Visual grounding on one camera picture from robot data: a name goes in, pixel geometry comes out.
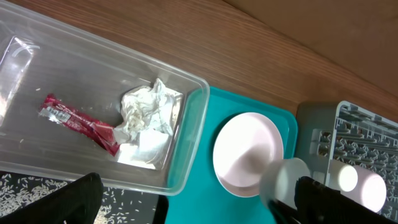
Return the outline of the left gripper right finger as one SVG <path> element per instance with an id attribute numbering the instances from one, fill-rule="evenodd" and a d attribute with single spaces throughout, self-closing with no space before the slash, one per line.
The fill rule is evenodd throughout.
<path id="1" fill-rule="evenodd" d="M 267 206 L 277 223 L 285 224 L 396 224 L 310 177 L 294 188 L 295 208 L 277 199 Z"/>

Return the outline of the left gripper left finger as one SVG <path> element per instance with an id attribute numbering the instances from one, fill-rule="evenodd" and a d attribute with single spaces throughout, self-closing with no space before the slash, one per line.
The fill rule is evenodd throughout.
<path id="1" fill-rule="evenodd" d="M 1 223 L 93 224 L 103 198 L 103 183 L 89 173 L 51 194 L 1 218 Z"/>

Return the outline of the white paper cup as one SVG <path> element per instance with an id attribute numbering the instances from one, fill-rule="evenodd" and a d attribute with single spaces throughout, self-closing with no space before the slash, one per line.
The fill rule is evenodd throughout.
<path id="1" fill-rule="evenodd" d="M 331 160 L 328 171 L 330 175 L 329 188 L 350 192 L 358 183 L 358 173 L 356 169 L 349 164 Z"/>

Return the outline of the white bowl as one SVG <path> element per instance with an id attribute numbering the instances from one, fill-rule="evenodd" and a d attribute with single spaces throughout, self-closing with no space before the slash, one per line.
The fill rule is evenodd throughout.
<path id="1" fill-rule="evenodd" d="M 303 176 L 310 177 L 310 170 L 306 163 L 299 158 L 272 161 L 267 166 L 259 183 L 259 196 L 262 204 L 269 208 L 269 202 L 278 200 L 290 208 L 296 209 L 295 185 Z"/>

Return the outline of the small white plate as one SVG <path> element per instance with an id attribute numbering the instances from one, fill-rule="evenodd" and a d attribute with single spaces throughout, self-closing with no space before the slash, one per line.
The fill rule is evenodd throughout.
<path id="1" fill-rule="evenodd" d="M 356 187 L 349 192 L 342 191 L 341 194 L 373 212 L 379 212 L 386 201 L 385 181 L 379 174 L 371 170 L 358 165 L 353 167 L 358 175 Z"/>

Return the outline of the large white plate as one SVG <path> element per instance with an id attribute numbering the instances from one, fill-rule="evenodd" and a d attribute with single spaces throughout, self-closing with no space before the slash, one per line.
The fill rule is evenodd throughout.
<path id="1" fill-rule="evenodd" d="M 282 136 L 271 119 L 247 112 L 232 117 L 219 131 L 213 145 L 216 178 L 230 194 L 259 195 L 267 166 L 284 157 Z"/>

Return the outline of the red snack wrapper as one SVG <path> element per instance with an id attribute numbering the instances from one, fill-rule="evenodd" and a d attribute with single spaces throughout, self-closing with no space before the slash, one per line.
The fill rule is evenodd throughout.
<path id="1" fill-rule="evenodd" d="M 39 115 L 85 135 L 112 156 L 115 156 L 119 150 L 119 144 L 114 138 L 113 126 L 64 104 L 53 94 L 47 95 L 40 106 Z"/>

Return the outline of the white napkin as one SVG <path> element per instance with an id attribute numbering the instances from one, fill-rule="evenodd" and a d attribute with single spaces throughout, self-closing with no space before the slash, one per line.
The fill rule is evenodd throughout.
<path id="1" fill-rule="evenodd" d="M 116 142 L 133 142 L 140 133 L 148 130 L 173 134 L 171 120 L 174 106 L 175 97 L 159 78 L 152 87 L 142 85 L 125 93 L 120 108 L 123 122 L 113 129 Z"/>

